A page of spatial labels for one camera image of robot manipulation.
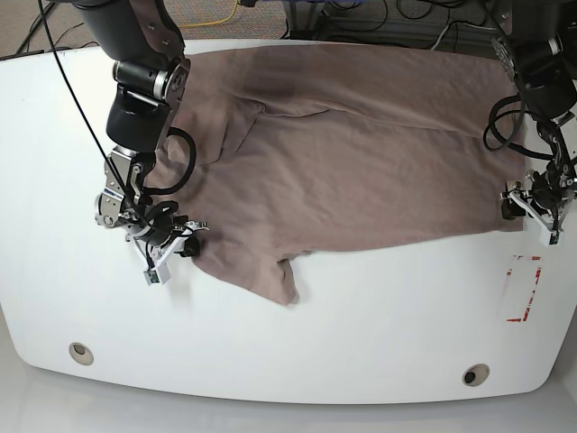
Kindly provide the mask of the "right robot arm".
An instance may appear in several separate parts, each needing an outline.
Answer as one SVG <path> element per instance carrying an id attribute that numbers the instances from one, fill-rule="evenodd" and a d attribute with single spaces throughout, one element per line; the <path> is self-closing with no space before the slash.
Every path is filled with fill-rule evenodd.
<path id="1" fill-rule="evenodd" d="M 96 201 L 96 219 L 121 227 L 144 252 L 194 235 L 169 196 L 182 189 L 196 165 L 189 133 L 173 126 L 184 95 L 190 61 L 185 43 L 162 1 L 76 1 L 103 51 L 114 60 L 116 83 L 106 133 L 115 147 L 105 159 L 106 187 Z M 156 151 L 168 138 L 188 146 L 188 164 L 172 186 L 148 187 Z"/>

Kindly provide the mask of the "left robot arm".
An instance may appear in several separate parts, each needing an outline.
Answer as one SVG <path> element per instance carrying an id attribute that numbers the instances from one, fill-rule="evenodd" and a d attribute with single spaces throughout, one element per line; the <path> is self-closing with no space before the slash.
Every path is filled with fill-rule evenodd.
<path id="1" fill-rule="evenodd" d="M 576 106 L 576 3 L 574 1 L 481 1 L 495 29 L 494 50 L 517 93 L 490 110 L 483 133 L 500 149 L 546 161 L 543 173 L 531 176 L 528 204 L 559 222 L 576 188 L 576 159 L 567 150 L 562 125 Z M 536 122 L 548 154 L 516 142 L 527 116 Z"/>

